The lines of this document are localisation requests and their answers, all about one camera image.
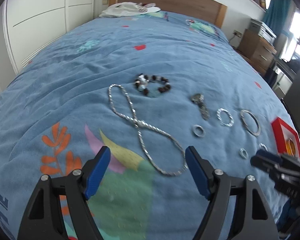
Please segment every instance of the orange leaf pattern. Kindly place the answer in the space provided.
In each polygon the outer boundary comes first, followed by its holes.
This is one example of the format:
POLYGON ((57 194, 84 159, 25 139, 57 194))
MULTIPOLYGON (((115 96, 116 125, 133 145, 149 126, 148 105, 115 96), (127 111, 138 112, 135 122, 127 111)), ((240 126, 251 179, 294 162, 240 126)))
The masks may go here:
POLYGON ((58 132, 59 132, 59 124, 60 124, 60 122, 57 122, 51 128, 51 130, 52 130, 52 136, 54 138, 54 141, 57 140, 57 136, 58 136, 58 132))
POLYGON ((48 146, 55 147, 55 144, 49 139, 49 137, 47 135, 44 135, 41 139, 48 146))
MULTIPOLYGON (((59 132, 59 125, 60 125, 60 122, 54 124, 51 127, 53 141, 47 135, 42 136, 42 141, 47 146, 52 148, 52 153, 53 153, 53 156, 44 155, 41 158, 41 162, 44 165, 42 165, 40 167, 40 171, 43 174, 55 175, 55 174, 59 173, 61 176, 66 176, 73 170, 82 168, 82 161, 81 161, 80 157, 75 158, 73 152, 68 151, 65 156, 66 157, 65 158, 66 170, 65 170, 65 173, 63 173, 63 171, 60 167, 59 161, 58 161, 59 157, 57 157, 57 156, 59 154, 61 154, 67 148, 67 146, 71 140, 71 134, 70 133, 67 134, 68 128, 66 126, 62 127, 61 131, 59 132), (57 165, 57 168, 46 165, 46 164, 51 164, 51 163, 55 163, 57 165)), ((60 200, 62 200, 62 201, 67 200, 66 196, 60 195, 59 197, 60 197, 60 200)), ((68 205, 63 206, 61 208, 61 211, 64 216, 69 215, 68 205)))
POLYGON ((66 153, 66 175, 73 171, 74 158, 72 151, 66 153))
POLYGON ((57 140, 56 140, 56 143, 55 143, 56 146, 59 145, 60 142, 63 140, 63 138, 65 137, 66 131, 67 131, 67 127, 64 126, 64 127, 61 129, 60 135, 58 136, 58 138, 57 138, 57 140))
POLYGON ((41 162, 44 163, 44 164, 53 163, 53 162, 55 162, 56 160, 57 160, 56 157, 51 157, 51 156, 47 156, 47 155, 45 155, 45 156, 43 156, 43 157, 41 158, 41 162))
POLYGON ((61 208, 61 212, 63 213, 63 216, 69 215, 69 208, 68 206, 64 206, 61 208))
POLYGON ((81 169, 81 168, 82 168, 81 159, 80 159, 80 157, 76 157, 73 169, 76 170, 76 169, 81 169))
POLYGON ((70 142, 70 139, 71 139, 70 133, 65 135, 65 137, 63 138, 63 141, 59 145, 59 148, 55 151, 55 156, 58 155, 59 153, 61 153, 64 149, 66 149, 66 147, 68 146, 68 144, 70 142))
POLYGON ((47 166, 47 165, 42 165, 40 167, 40 171, 43 173, 43 174, 48 174, 48 175, 54 175, 54 174, 57 174, 60 172, 59 169, 56 169, 54 167, 50 167, 50 166, 47 166))

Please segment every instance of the printer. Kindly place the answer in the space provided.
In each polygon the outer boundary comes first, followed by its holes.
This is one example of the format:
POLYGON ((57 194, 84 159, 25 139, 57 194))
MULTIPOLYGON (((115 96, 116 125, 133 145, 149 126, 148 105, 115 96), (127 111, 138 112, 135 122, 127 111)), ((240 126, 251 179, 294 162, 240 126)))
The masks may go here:
POLYGON ((277 38, 273 31, 264 22, 261 22, 256 19, 251 19, 250 26, 248 29, 264 38, 272 46, 275 39, 277 38))

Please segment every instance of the wooden dresser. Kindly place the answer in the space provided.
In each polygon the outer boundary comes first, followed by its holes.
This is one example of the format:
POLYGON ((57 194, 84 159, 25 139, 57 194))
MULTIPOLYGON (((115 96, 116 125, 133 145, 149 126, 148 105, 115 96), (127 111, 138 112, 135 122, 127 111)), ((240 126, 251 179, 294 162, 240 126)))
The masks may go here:
POLYGON ((246 29, 237 50, 251 62, 252 67, 264 76, 277 51, 264 38, 246 29))

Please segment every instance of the teal curtain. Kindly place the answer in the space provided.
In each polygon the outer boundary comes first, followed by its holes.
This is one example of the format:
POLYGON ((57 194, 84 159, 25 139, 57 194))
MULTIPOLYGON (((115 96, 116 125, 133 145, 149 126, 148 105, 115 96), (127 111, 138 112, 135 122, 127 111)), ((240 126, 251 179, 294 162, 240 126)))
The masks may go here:
POLYGON ((271 0, 269 9, 266 11, 263 22, 278 37, 283 29, 288 15, 291 0, 271 0))

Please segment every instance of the blue gripper pad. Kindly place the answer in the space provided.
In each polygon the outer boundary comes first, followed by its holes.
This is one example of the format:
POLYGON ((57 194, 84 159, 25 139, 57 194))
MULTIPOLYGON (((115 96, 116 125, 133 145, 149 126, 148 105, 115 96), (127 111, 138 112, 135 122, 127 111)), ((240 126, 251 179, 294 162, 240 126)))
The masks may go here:
POLYGON ((267 159, 269 159, 270 161, 273 161, 273 162, 275 162, 275 163, 277 163, 277 164, 279 164, 279 165, 281 165, 282 164, 282 159, 281 159, 281 157, 279 156, 279 155, 275 155, 275 154, 273 154, 273 153, 270 153, 270 152, 268 152, 268 151, 265 151, 265 150, 258 150, 257 152, 256 152, 256 155, 258 155, 258 156, 261 156, 261 157, 263 157, 263 158, 267 158, 267 159))
POLYGON ((206 199, 210 199, 211 192, 208 187, 208 179, 201 168, 200 163, 188 147, 186 149, 186 162, 193 177, 195 184, 197 185, 198 191, 201 195, 205 196, 206 199))
POLYGON ((93 168, 93 170, 90 173, 90 176, 87 178, 87 186, 86 190, 84 191, 84 196, 86 197, 86 200, 88 200, 91 196, 93 196, 100 185, 100 182, 105 175, 106 169, 110 162, 110 156, 111 152, 108 147, 106 147, 105 151, 103 152, 103 155, 97 162, 96 166, 93 168))

